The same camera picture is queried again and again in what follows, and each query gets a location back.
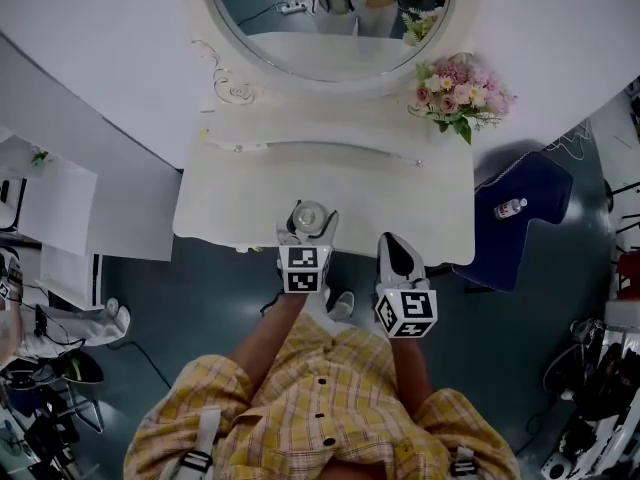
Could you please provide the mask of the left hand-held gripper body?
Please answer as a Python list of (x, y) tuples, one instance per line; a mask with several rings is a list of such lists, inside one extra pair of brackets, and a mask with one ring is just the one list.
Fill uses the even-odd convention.
[(311, 294), (322, 290), (334, 252), (331, 245), (280, 245), (278, 265), (283, 289), (289, 294)]

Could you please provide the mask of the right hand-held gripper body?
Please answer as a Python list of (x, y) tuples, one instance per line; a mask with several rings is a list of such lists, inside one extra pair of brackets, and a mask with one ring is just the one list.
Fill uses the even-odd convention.
[(438, 321), (437, 294), (428, 279), (380, 288), (374, 312), (388, 338), (422, 338)]

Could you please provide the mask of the small clear glass jar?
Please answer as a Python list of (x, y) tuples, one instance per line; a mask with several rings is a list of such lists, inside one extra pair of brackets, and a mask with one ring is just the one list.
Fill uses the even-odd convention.
[(300, 201), (291, 214), (291, 222), (296, 231), (318, 233), (327, 220), (326, 209), (314, 201)]

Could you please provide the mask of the person's right forearm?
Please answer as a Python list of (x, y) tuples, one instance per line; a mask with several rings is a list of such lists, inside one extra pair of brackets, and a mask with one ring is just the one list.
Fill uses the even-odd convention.
[(424, 354), (416, 339), (390, 340), (399, 400), (414, 417), (433, 394)]

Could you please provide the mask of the person's left forearm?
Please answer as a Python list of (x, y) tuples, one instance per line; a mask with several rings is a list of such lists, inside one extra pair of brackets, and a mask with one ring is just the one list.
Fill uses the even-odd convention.
[(282, 294), (229, 359), (241, 369), (251, 388), (259, 388), (271, 369), (307, 300), (306, 294)]

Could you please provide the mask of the white vanity table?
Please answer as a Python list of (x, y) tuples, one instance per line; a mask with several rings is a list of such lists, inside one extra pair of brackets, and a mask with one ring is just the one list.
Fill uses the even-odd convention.
[(300, 199), (339, 212), (340, 251), (374, 256), (379, 236), (393, 232), (429, 265), (469, 263), (471, 148), (410, 115), (411, 99), (406, 91), (334, 102), (265, 91), (251, 102), (220, 99), (201, 115), (174, 232), (234, 249), (271, 247), (278, 220)]

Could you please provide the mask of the person's white shoe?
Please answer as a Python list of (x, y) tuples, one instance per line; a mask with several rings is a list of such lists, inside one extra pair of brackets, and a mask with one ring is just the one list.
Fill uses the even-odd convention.
[(329, 318), (334, 322), (346, 321), (354, 311), (355, 296), (351, 291), (342, 292), (328, 311)]

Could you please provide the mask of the clear water bottle red label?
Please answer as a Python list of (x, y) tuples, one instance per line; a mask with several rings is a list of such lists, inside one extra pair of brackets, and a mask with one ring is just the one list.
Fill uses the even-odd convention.
[(511, 218), (519, 214), (526, 206), (528, 201), (526, 198), (513, 198), (494, 208), (494, 215), (498, 220)]

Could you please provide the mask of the yellow plaid shirt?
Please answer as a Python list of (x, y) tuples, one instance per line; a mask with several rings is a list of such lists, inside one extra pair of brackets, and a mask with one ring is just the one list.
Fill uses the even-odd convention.
[(301, 315), (260, 387), (226, 357), (188, 363), (142, 420), (124, 480), (159, 480), (212, 407), (218, 480), (313, 480), (334, 459), (380, 466), (388, 480), (448, 480), (462, 447), (481, 476), (520, 479), (509, 445), (461, 393), (436, 391), (408, 412), (387, 341), (357, 329), (330, 335)]

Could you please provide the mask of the dark blue chair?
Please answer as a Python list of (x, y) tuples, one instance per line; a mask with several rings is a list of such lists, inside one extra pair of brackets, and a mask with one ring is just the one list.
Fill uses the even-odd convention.
[[(534, 220), (560, 224), (572, 188), (571, 174), (539, 152), (523, 155), (481, 184), (474, 194), (475, 256), (468, 265), (454, 264), (453, 272), (494, 291), (513, 291), (529, 225)], [(494, 208), (513, 198), (526, 198), (528, 205), (513, 217), (498, 220)]]

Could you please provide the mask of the oval white-framed mirror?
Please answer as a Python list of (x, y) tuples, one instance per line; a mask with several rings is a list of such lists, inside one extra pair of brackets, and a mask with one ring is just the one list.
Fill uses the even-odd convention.
[(201, 37), (250, 83), (376, 98), (462, 52), (481, 0), (184, 0)]

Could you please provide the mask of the pink flower bouquet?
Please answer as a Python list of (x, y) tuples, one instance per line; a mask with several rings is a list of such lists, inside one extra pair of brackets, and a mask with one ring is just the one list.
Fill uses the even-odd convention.
[(461, 53), (416, 65), (414, 99), (407, 110), (470, 145), (475, 131), (499, 125), (516, 100), (494, 71)]

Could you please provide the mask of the small white device box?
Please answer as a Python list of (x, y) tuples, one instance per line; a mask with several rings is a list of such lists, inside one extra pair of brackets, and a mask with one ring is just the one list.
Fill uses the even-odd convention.
[(542, 466), (544, 480), (567, 480), (573, 469), (572, 462), (560, 453), (553, 453)]

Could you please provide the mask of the red object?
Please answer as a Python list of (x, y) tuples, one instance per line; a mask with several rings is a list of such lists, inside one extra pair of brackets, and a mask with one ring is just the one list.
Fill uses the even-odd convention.
[(620, 288), (620, 300), (640, 301), (640, 249), (622, 254), (618, 260), (617, 272), (629, 281), (629, 285)]

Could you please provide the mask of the white shelf unit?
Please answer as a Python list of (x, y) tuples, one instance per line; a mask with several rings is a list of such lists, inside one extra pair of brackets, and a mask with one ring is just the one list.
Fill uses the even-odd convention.
[(51, 153), (33, 166), (40, 150), (0, 127), (0, 181), (27, 180), (17, 229), (0, 232), (0, 245), (27, 254), (30, 290), (80, 310), (102, 309), (102, 256), (88, 245), (97, 176)]

